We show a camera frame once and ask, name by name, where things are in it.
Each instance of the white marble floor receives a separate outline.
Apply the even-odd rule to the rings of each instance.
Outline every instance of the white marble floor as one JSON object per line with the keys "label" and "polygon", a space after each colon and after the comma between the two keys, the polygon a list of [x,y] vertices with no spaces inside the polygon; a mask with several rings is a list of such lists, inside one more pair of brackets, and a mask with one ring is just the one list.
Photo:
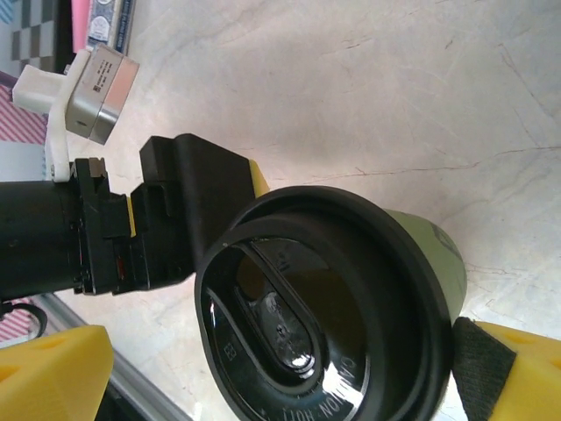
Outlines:
{"label": "white marble floor", "polygon": [[[140,73],[104,155],[141,182],[151,135],[193,132],[257,160],[273,188],[327,184],[441,225],[471,318],[561,339],[558,0],[143,0]],[[202,355],[193,280],[61,294],[195,420],[234,419]],[[464,420],[451,393],[438,420]]]}

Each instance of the black cylinder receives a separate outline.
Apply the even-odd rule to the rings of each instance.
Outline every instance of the black cylinder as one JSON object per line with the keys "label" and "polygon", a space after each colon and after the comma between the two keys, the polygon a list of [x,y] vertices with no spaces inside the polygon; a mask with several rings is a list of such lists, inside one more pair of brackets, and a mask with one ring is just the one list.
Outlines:
{"label": "black cylinder", "polygon": [[78,210],[69,183],[0,182],[0,299],[73,288]]}

